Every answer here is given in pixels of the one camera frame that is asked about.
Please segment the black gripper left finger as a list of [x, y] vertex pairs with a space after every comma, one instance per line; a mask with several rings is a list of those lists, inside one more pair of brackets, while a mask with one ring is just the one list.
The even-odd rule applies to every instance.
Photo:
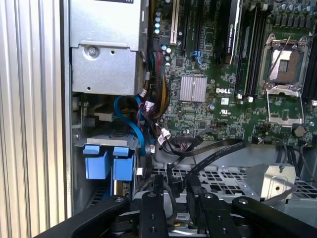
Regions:
[[[151, 178], [153, 191], [145, 192], [141, 198], [137, 213], [138, 237], [166, 237], [166, 216], [163, 208], [163, 176]], [[112, 223], [120, 215], [127, 213], [130, 200], [127, 197], [114, 195], [71, 218], [40, 233], [38, 238], [97, 238], [110, 230]]]

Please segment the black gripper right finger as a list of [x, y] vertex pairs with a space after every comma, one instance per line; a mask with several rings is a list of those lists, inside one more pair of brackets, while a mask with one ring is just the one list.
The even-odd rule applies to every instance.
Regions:
[[211, 238], [315, 238], [317, 230], [272, 207], [282, 195], [267, 201], [240, 196], [231, 203], [204, 192], [197, 175], [186, 179], [190, 217], [199, 233]]

